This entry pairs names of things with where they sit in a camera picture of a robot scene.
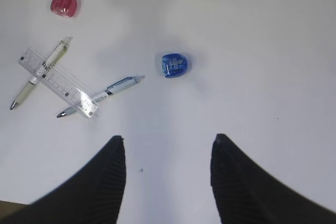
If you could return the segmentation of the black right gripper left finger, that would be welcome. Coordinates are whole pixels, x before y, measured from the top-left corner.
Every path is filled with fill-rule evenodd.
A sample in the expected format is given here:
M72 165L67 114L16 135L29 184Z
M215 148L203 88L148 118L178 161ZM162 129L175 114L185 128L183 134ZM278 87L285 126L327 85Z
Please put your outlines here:
M117 223L126 177L123 138L114 136L66 182L1 223Z

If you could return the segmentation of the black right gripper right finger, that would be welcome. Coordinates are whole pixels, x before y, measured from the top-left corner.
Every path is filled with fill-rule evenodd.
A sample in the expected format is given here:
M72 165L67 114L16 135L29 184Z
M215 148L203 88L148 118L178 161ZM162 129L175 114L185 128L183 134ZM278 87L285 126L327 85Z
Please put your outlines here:
M335 223L335 212L292 190L217 134L211 187L221 223Z

